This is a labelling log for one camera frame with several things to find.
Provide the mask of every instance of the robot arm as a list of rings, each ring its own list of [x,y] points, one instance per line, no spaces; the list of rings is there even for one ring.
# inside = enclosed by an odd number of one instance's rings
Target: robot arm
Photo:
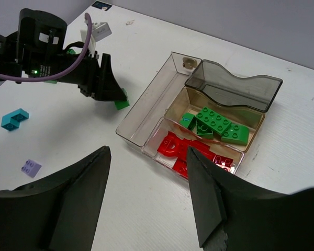
[[[87,49],[92,23],[86,34],[86,44],[76,42],[63,49],[66,29],[66,22],[53,14],[21,10],[18,31],[8,37],[0,35],[0,74],[20,79],[24,71],[28,82],[44,81],[46,77],[47,80],[77,84],[83,95],[98,101],[126,101],[125,93],[113,76],[110,55],[103,54],[99,66],[97,51]],[[83,48],[82,53],[69,54],[71,47]]]

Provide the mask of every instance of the red lego brick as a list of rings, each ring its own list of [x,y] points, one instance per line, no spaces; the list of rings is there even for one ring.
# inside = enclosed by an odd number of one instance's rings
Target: red lego brick
[[[177,155],[180,142],[181,139],[179,139],[176,134],[169,132],[157,151],[167,157],[174,157]]]
[[[167,157],[177,157],[178,159],[176,160],[172,169],[183,177],[188,178],[186,159],[189,146],[199,150],[209,160],[211,160],[224,170],[230,172],[233,159],[221,155],[216,155],[209,150],[209,145],[206,145],[200,141],[191,141],[187,139],[181,140],[173,132],[168,133],[157,151]]]
[[[176,163],[174,163],[173,168],[174,171],[188,179],[188,173],[187,173],[187,164],[185,161],[181,159],[177,159]]]
[[[221,155],[216,155],[215,158],[213,159],[213,162],[222,168],[231,168],[231,164],[234,160],[232,158],[227,158]]]
[[[206,145],[200,141],[194,140],[191,141],[190,146],[194,147],[195,149],[199,150],[202,154],[204,154],[209,160],[213,161],[214,157],[215,157],[215,153],[211,152],[210,146]]]

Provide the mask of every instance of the gray wall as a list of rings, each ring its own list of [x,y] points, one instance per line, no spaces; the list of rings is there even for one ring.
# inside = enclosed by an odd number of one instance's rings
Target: gray wall
[[[314,0],[108,0],[314,69]]]
[[[53,13],[69,24],[93,2],[94,0],[0,0],[0,34],[7,36],[17,30],[19,12],[23,8]]]

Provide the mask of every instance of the lavender lego brick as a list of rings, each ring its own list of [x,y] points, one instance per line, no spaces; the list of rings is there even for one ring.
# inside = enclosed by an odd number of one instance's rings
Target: lavender lego brick
[[[34,178],[38,171],[40,170],[42,166],[35,161],[27,160],[25,165],[21,168],[21,171],[30,176],[31,178]]]

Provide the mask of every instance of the sticker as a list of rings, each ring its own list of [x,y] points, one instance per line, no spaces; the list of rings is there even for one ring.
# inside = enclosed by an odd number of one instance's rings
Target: sticker
[[[112,5],[100,1],[96,1],[94,4],[92,4],[92,6],[98,9],[102,9],[104,11],[108,11],[112,7]]]
[[[51,67],[50,66],[46,66],[46,65],[40,65],[40,73],[39,76],[40,77],[47,77],[50,76],[51,73]]]
[[[44,42],[44,43],[48,43],[49,42],[49,35],[40,32],[39,40]],[[54,37],[52,44],[58,44],[58,41],[59,41],[59,37]]]

